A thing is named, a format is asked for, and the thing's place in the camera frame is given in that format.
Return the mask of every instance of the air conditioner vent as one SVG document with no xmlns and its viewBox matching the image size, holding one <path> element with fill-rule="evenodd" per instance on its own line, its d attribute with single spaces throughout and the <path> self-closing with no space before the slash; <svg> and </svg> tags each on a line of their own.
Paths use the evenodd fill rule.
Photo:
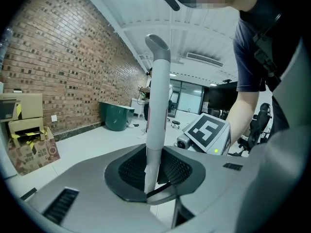
<svg viewBox="0 0 311 233">
<path fill-rule="evenodd" d="M 217 67 L 222 67 L 223 66 L 223 63 L 217 61 L 217 60 L 214 60 L 214 59 L 211 59 L 211 58 L 208 58 L 208 57 L 205 57 L 205 56 L 202 56 L 202 55 L 199 55 L 199 54 L 195 54 L 195 53 L 187 53 L 187 59 L 191 59 L 191 60 L 196 60 L 196 61 L 200 61 L 200 62 L 204 62 L 204 63 L 208 63 L 208 64 L 211 64 L 211 65 L 214 65 L 214 66 L 217 66 Z"/>
</svg>

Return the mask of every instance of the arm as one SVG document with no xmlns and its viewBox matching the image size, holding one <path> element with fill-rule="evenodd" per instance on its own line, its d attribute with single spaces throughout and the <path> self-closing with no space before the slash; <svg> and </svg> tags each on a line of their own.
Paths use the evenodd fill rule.
<svg viewBox="0 0 311 233">
<path fill-rule="evenodd" d="M 257 106 L 259 92 L 239 92 L 233 104 L 227 122 L 230 123 L 231 145 L 244 133 L 250 124 Z"/>
</svg>

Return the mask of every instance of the brick wall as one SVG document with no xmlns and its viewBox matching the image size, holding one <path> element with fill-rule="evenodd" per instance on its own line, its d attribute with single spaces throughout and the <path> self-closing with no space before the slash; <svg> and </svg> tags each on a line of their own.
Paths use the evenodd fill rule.
<svg viewBox="0 0 311 233">
<path fill-rule="evenodd" d="M 54 133 L 99 122 L 98 101 L 130 105 L 137 86 L 146 84 L 130 50 L 89 0 L 28 0 L 12 24 L 4 92 L 42 93 L 44 123 Z"/>
</svg>

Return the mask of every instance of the black mesh panel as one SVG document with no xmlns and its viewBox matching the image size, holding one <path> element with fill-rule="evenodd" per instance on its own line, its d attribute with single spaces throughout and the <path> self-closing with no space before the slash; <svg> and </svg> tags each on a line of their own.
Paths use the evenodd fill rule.
<svg viewBox="0 0 311 233">
<path fill-rule="evenodd" d="M 144 191 L 146 165 L 146 150 L 144 149 L 120 165 L 120 178 L 138 190 Z"/>
<path fill-rule="evenodd" d="M 162 151 L 161 168 L 174 187 L 184 182 L 192 174 L 190 165 L 165 150 Z"/>
</svg>

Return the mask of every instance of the white floor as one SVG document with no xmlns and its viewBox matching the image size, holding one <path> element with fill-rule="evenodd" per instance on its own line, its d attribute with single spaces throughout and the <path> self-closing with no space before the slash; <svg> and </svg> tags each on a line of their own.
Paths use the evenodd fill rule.
<svg viewBox="0 0 311 233">
<path fill-rule="evenodd" d="M 168 122 L 165 145 L 173 146 L 183 132 L 182 129 L 191 123 L 198 115 L 178 111 L 175 120 L 181 125 L 180 129 L 172 128 Z M 106 127 L 96 128 L 77 136 L 59 141 L 56 143 L 61 159 L 47 166 L 44 166 L 25 176 L 16 175 L 6 180 L 8 187 L 17 197 L 21 197 L 32 188 L 41 189 L 51 180 L 66 171 L 74 164 L 100 156 L 125 147 L 142 144 L 146 139 L 139 139 L 143 129 L 146 128 L 146 121 L 143 117 L 135 119 L 132 123 L 138 123 L 135 128 L 127 128 L 122 132 L 113 132 Z M 229 152 L 240 152 L 241 149 L 235 144 Z M 170 201 L 159 206 L 151 206 L 151 212 L 166 226 L 171 227 L 175 201 Z"/>
</svg>

